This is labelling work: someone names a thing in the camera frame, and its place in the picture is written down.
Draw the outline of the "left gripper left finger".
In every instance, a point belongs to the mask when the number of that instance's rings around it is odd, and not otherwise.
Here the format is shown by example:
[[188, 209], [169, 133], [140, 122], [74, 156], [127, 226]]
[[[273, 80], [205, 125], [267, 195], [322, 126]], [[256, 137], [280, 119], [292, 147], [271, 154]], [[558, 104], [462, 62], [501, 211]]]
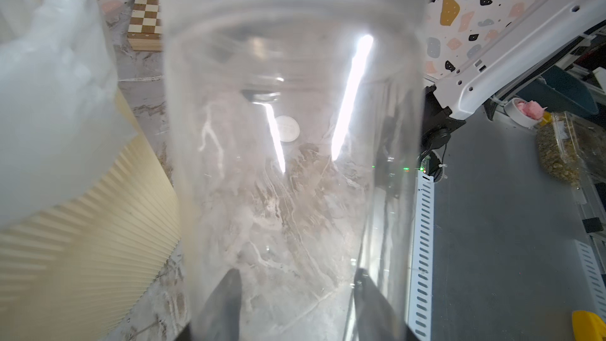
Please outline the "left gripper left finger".
[[241, 273], [232, 268], [175, 340], [239, 340], [241, 300]]

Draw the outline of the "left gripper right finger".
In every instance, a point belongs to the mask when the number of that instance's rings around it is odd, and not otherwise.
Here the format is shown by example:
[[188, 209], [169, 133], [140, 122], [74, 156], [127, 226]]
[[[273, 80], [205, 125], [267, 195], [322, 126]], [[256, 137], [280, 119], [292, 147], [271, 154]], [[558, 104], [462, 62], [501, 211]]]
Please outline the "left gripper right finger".
[[396, 316], [388, 300], [364, 268], [358, 268], [355, 273], [353, 293], [358, 339], [361, 341], [419, 340], [410, 327]]

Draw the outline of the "white jar lid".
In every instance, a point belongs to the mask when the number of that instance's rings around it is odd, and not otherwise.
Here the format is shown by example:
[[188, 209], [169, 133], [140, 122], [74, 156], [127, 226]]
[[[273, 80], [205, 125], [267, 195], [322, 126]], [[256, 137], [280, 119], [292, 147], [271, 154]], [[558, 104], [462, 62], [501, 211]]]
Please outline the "white jar lid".
[[276, 125], [279, 131], [279, 140], [282, 143], [294, 142], [301, 134], [298, 122], [290, 116], [280, 115], [276, 117]]

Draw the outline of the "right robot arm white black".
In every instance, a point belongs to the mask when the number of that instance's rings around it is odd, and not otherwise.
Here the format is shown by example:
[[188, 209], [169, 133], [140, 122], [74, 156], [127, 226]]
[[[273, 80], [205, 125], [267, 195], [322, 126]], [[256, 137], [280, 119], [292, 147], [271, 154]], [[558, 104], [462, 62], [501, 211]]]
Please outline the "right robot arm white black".
[[542, 73], [604, 25], [605, 0], [537, 0], [494, 41], [425, 89], [418, 159], [446, 145], [502, 89], [520, 88], [530, 74]]

